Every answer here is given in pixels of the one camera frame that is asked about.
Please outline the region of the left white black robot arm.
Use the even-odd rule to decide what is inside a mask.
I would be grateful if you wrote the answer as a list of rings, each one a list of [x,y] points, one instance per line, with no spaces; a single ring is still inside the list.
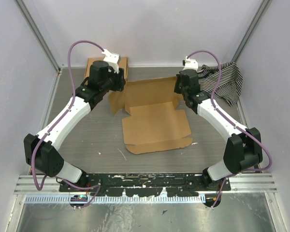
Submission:
[[[26,163],[49,177],[70,182],[78,192],[87,187],[85,171],[69,164],[59,154],[59,149],[77,123],[89,114],[109,91],[123,91],[126,83],[124,69],[115,68],[109,61],[94,61],[89,76],[76,88],[67,106],[36,135],[24,138]]]

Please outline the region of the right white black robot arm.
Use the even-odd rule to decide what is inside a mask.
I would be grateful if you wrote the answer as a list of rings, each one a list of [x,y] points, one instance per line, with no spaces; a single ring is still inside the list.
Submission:
[[[202,182],[207,190],[215,190],[221,179],[262,162],[260,132],[238,123],[211,99],[210,93],[202,91],[196,70],[180,71],[174,92],[181,94],[186,106],[208,121],[226,141],[222,160],[203,170]]]

